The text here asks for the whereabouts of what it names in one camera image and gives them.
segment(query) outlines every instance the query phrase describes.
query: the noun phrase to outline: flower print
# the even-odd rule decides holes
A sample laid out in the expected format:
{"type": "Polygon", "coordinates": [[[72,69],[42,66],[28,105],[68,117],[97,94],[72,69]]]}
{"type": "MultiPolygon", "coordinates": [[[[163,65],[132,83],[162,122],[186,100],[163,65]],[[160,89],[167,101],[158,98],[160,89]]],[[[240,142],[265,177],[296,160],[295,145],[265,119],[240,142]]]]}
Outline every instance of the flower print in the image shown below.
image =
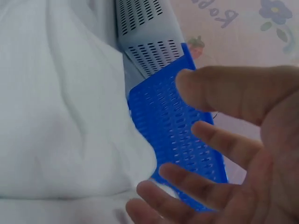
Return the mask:
{"type": "Polygon", "coordinates": [[[291,10],[282,1],[261,0],[261,5],[260,15],[266,19],[272,19],[278,25],[285,24],[286,19],[293,17],[291,10]]]}

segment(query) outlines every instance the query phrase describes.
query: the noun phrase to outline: finger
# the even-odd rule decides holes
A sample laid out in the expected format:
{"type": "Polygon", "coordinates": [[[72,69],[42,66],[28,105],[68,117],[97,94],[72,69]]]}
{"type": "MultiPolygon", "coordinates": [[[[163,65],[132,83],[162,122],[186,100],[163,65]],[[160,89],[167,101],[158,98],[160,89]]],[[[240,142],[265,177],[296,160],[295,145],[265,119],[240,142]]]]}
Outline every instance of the finger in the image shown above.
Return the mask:
{"type": "Polygon", "coordinates": [[[214,213],[197,213],[182,201],[171,197],[151,181],[138,185],[137,193],[161,216],[174,223],[211,223],[214,213]]]}
{"type": "Polygon", "coordinates": [[[224,209],[240,187],[235,184],[216,184],[170,163],[162,165],[159,173],[181,191],[215,210],[224,209]]]}
{"type": "Polygon", "coordinates": [[[126,210],[135,224],[167,224],[168,222],[141,199],[132,199],[126,210]]]}
{"type": "Polygon", "coordinates": [[[258,141],[232,134],[202,121],[193,125],[192,133],[245,170],[255,155],[263,150],[262,143],[258,141]]]}
{"type": "Polygon", "coordinates": [[[205,67],[178,74],[176,85],[184,101],[204,111],[261,125],[266,114],[297,89],[295,67],[205,67]]]}

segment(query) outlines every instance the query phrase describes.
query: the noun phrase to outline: skin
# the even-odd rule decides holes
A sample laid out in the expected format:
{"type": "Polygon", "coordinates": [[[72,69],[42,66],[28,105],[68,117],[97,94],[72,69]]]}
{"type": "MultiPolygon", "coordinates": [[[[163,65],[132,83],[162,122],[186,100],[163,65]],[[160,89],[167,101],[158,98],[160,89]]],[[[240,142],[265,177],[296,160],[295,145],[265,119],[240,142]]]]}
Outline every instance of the skin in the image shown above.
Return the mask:
{"type": "Polygon", "coordinates": [[[137,187],[135,224],[299,223],[299,69],[205,67],[178,74],[183,100],[261,127],[262,142],[197,122],[192,133],[247,170],[242,185],[216,184],[173,164],[160,175],[215,212],[198,213],[155,184],[137,187]]]}

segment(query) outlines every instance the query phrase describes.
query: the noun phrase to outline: white fabric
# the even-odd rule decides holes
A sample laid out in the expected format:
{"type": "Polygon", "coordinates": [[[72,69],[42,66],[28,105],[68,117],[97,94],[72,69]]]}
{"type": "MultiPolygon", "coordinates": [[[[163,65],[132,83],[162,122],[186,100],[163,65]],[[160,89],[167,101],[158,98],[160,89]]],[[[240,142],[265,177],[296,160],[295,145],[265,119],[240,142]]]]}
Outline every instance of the white fabric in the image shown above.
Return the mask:
{"type": "Polygon", "coordinates": [[[0,200],[5,224],[130,224],[125,203],[135,195],[75,201],[0,200]]]}
{"type": "Polygon", "coordinates": [[[122,56],[96,37],[88,1],[82,15],[74,2],[0,1],[2,197],[109,196],[156,168],[130,119],[122,56]]]}

